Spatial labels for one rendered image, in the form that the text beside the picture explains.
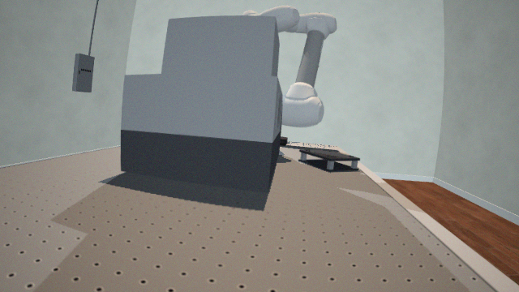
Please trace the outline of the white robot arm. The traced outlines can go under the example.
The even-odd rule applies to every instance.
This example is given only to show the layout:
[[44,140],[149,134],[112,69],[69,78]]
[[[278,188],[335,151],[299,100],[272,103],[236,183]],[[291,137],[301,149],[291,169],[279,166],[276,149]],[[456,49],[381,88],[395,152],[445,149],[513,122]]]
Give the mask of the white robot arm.
[[[255,11],[245,11],[242,15],[257,14]],[[313,87],[324,40],[337,30],[335,17],[327,13],[300,15],[293,6],[277,6],[258,15],[276,16],[278,32],[308,34],[295,84],[292,84],[283,95],[281,125],[289,127],[317,125],[323,119],[324,105]]]

